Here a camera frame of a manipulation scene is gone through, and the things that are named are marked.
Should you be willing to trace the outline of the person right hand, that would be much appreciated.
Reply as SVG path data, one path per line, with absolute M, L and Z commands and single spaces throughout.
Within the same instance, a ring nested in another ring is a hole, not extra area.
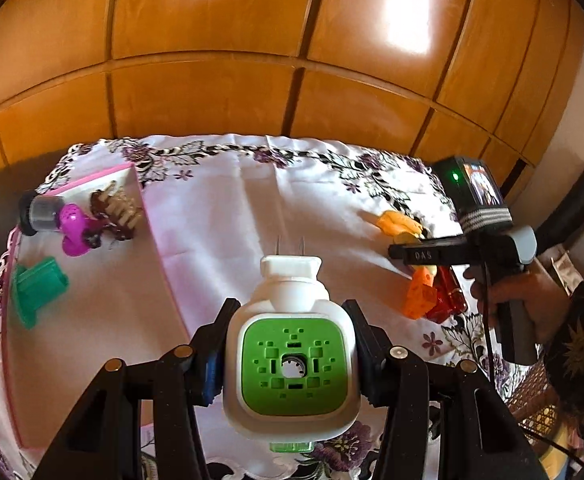
M 521 274 L 510 275 L 484 292 L 478 281 L 482 272 L 469 266 L 463 278 L 473 281 L 471 295 L 478 300 L 478 311 L 488 309 L 488 326 L 498 325 L 497 306 L 501 302 L 522 300 L 530 317 L 538 344 L 548 344 L 554 338 L 570 310 L 571 299 L 535 259 Z

